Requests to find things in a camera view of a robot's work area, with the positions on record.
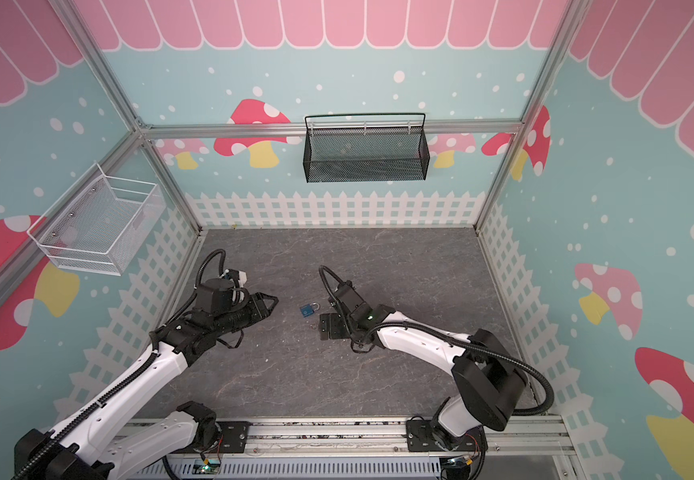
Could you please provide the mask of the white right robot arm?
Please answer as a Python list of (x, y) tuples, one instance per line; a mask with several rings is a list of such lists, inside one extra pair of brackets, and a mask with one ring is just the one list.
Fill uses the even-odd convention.
[(541, 415), (555, 403), (549, 380), (536, 368), (511, 356), (490, 331), (454, 334), (419, 321), (387, 305), (372, 307), (353, 283), (331, 268), (318, 269), (332, 313), (320, 320), (323, 340), (348, 340), (356, 354), (374, 349), (406, 353), (448, 374), (457, 395), (443, 402), (425, 422), (428, 435), (444, 451), (454, 451), (488, 428), (501, 432), (514, 416)]

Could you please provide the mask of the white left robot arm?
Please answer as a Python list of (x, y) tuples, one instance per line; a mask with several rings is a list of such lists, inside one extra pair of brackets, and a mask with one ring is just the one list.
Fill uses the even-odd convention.
[(33, 429), (17, 442), (15, 478), (127, 479), (183, 449), (217, 466), (233, 437), (213, 410), (195, 401), (136, 434), (118, 437), (168, 383), (207, 351), (225, 345), (226, 335), (242, 337), (245, 329), (270, 317), (279, 303), (276, 296), (246, 289), (245, 273), (226, 268), (225, 250), (207, 258), (219, 260), (217, 277), (196, 275), (191, 296), (150, 332), (145, 351), (119, 378), (49, 431)]

